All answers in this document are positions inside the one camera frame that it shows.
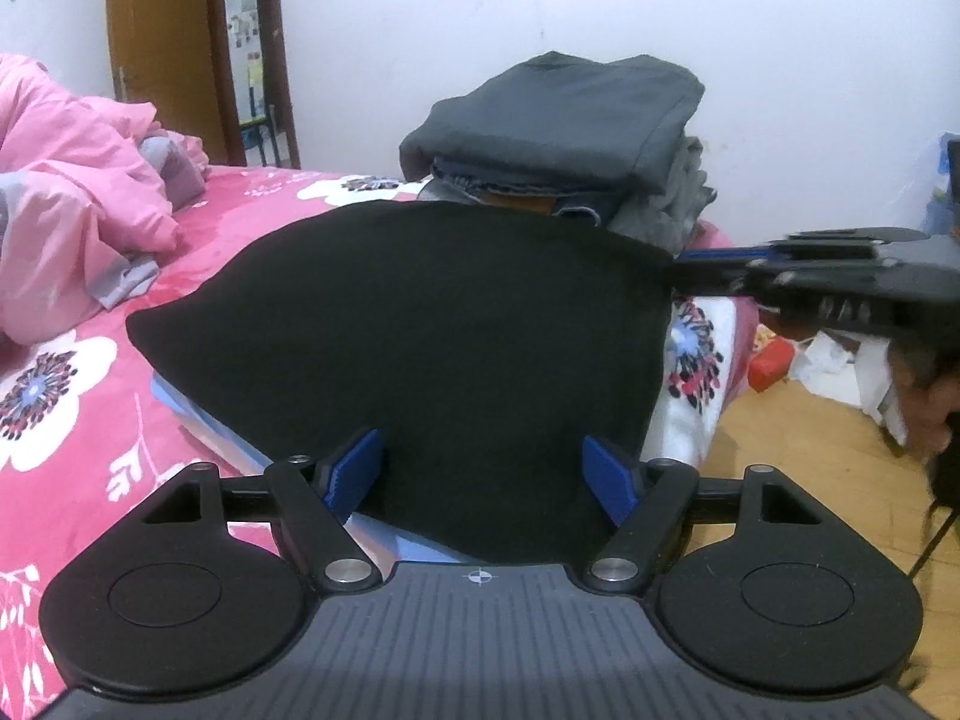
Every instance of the folded clothes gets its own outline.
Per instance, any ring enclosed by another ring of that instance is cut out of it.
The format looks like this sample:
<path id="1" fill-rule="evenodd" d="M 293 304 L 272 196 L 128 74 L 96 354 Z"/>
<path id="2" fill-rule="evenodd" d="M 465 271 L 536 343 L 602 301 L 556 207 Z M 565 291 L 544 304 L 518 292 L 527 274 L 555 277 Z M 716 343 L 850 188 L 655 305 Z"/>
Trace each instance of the folded clothes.
<path id="1" fill-rule="evenodd" d="M 626 199 L 622 191 L 594 191 L 577 183 L 548 186 L 518 170 L 487 170 L 443 157 L 433 161 L 431 172 L 435 180 L 443 181 L 470 199 L 576 218 L 595 227 L 606 227 Z"/>
<path id="2" fill-rule="evenodd" d="M 455 202 L 461 205 L 476 205 L 480 202 L 476 197 L 471 197 L 469 194 L 466 194 L 464 191 L 457 189 L 455 186 L 448 184 L 446 181 L 440 180 L 440 178 L 431 178 L 424 184 L 424 187 L 419 191 L 419 194 L 416 195 L 417 200 L 431 201 L 431 200 L 446 200 L 448 202 Z"/>
<path id="3" fill-rule="evenodd" d="M 703 93 L 693 73 L 651 56 L 550 52 L 436 103 L 400 144 L 400 167 L 418 180 L 442 157 L 542 187 L 663 193 Z"/>
<path id="4" fill-rule="evenodd" d="M 662 194 L 635 194 L 617 210 L 611 231 L 680 254 L 693 233 L 697 218 L 716 199 L 700 170 L 703 144 L 685 138 L 674 155 Z"/>

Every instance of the pink bedsheet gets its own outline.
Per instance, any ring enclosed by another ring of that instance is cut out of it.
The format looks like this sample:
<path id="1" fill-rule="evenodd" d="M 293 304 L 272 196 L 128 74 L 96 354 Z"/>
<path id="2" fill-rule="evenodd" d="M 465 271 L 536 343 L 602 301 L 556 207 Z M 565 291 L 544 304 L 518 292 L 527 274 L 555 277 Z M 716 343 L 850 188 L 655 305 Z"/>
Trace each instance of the pink bedsheet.
<path id="1" fill-rule="evenodd" d="M 262 235 L 328 210 L 296 192 L 332 177 L 213 167 L 203 199 L 178 215 L 184 247 L 161 263 L 147 295 L 0 357 L 0 710 L 11 720 L 33 717 L 64 687 L 37 624 L 51 577 L 191 461 L 235 475 L 152 398 L 152 370 L 128 342 L 126 318 L 192 292 Z M 330 203 L 358 197 L 341 194 Z M 232 528 L 272 547 L 264 526 Z"/>

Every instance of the red object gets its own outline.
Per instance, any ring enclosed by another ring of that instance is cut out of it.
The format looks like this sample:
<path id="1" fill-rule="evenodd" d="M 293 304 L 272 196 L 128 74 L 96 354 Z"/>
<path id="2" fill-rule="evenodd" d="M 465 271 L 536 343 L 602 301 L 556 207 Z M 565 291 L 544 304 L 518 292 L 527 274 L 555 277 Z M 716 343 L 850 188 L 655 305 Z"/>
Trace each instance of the red object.
<path id="1" fill-rule="evenodd" d="M 790 363 L 797 353 L 786 338 L 774 338 L 760 353 L 750 360 L 747 381 L 757 392 L 762 392 L 776 384 L 790 370 Z"/>

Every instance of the circular pad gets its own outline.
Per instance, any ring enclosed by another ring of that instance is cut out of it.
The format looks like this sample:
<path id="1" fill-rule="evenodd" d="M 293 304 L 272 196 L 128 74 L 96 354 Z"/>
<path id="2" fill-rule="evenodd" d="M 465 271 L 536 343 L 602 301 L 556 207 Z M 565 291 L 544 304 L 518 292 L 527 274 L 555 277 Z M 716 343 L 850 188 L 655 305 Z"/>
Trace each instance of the circular pad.
<path id="1" fill-rule="evenodd" d="M 869 549 L 815 556 L 765 536 L 703 547 L 664 576 L 656 604 L 680 649 L 781 695 L 837 694 L 896 673 L 922 622 L 909 579 Z"/>
<path id="2" fill-rule="evenodd" d="M 110 589 L 109 603 L 135 625 L 169 628 L 193 622 L 220 600 L 220 580 L 198 565 L 162 562 L 124 574 Z"/>
<path id="3" fill-rule="evenodd" d="M 828 568 L 803 562 L 757 568 L 743 578 L 740 592 L 757 614 L 800 627 L 832 622 L 853 605 L 853 591 L 847 580 Z"/>
<path id="4" fill-rule="evenodd" d="M 40 624 L 69 685 L 144 698 L 219 688 L 299 630 L 304 588 L 276 555 L 229 536 L 194 542 L 183 562 L 150 555 L 136 543 L 94 550 L 51 581 Z"/>

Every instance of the blue gripper pad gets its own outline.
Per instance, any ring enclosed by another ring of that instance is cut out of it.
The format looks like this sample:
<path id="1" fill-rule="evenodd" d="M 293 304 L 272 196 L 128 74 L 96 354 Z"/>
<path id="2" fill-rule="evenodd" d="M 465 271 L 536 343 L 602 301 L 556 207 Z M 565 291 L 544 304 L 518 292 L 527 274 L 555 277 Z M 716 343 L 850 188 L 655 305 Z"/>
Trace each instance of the blue gripper pad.
<path id="1" fill-rule="evenodd" d="M 620 459 L 613 447 L 607 447 L 593 437 L 584 439 L 584 480 L 617 528 L 640 503 L 634 479 L 626 466 L 628 461 L 626 456 Z"/>
<path id="2" fill-rule="evenodd" d="M 323 502 L 341 525 L 347 522 L 373 482 L 383 464 L 383 439 L 380 431 L 371 430 L 342 456 L 330 471 Z"/>

